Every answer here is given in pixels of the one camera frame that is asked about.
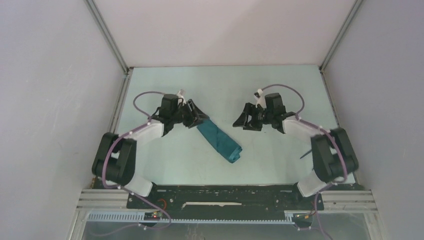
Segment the teal satin napkin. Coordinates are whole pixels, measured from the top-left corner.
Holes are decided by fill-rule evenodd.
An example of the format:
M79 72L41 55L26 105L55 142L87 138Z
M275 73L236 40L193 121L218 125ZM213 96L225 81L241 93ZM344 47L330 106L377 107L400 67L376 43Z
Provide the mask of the teal satin napkin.
M240 159L242 147L213 121L210 119L204 120L196 128L226 161L233 164Z

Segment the blue plastic fork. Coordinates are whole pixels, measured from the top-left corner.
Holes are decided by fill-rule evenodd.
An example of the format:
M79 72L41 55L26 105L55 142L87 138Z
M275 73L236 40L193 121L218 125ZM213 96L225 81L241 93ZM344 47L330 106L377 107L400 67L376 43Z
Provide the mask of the blue plastic fork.
M312 149L310 149L309 151L307 151L306 153L304 153L299 159L303 159L304 157L306 157L307 155L312 153Z

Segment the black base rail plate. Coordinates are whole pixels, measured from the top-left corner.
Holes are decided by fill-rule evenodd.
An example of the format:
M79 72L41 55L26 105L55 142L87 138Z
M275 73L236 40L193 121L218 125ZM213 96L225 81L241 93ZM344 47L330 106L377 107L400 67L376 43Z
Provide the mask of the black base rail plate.
M157 185L146 199L173 221L284 221L323 210L322 196L300 197L294 185Z

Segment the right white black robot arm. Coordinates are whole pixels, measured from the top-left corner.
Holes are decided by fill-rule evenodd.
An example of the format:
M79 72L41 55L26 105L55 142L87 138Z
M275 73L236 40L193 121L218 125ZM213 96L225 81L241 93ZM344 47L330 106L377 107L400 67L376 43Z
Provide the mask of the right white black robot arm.
M311 145L312 171L294 184L291 204L304 209L311 202L311 196L327 186L345 180L359 168L358 160L343 128L326 130L321 126L301 119L299 114L287 111L279 93L254 93L256 103L246 103L234 128L260 132L264 125L282 134L287 134Z

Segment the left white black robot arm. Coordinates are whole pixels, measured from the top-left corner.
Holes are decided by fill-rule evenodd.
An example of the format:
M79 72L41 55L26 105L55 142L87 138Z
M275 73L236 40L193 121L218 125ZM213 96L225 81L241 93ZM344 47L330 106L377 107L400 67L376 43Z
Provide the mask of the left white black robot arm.
M177 124L191 129L207 120L209 116L192 99L186 100L181 93L164 94L146 123L121 135L107 132L102 136L91 171L104 188L139 195L145 208L153 208L158 194L152 191L155 184L136 172L137 147L164 137Z

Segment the small black circuit board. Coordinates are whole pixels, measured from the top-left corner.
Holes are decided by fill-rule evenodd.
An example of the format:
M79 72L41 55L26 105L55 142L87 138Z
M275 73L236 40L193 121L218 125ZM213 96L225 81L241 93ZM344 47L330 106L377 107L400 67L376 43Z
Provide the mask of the small black circuit board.
M159 221L162 219L161 213L147 212L143 216L144 221Z

